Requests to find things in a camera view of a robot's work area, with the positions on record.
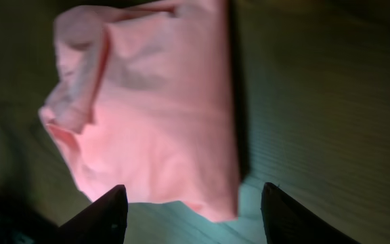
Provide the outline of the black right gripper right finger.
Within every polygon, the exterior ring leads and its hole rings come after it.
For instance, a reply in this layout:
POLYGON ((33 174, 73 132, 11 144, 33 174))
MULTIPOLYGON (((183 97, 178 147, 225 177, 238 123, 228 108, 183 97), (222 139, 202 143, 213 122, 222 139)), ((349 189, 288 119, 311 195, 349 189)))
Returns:
POLYGON ((264 184, 261 213, 268 244, 358 244, 275 184, 264 184))

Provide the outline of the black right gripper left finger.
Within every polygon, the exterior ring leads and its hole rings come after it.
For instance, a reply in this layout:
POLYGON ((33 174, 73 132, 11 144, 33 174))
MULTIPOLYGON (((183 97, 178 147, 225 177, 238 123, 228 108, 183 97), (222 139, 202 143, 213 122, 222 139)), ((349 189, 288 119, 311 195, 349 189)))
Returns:
POLYGON ((58 228, 67 244, 123 244, 127 229, 127 192, 119 184, 58 228))

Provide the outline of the pink t-shirt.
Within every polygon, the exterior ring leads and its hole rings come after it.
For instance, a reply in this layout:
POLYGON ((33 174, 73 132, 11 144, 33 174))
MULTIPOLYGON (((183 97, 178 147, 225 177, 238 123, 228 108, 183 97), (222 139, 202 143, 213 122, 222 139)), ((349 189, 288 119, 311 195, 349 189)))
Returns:
POLYGON ((91 201, 180 201, 238 216, 228 3, 81 5, 54 22, 59 81, 39 117, 91 201))

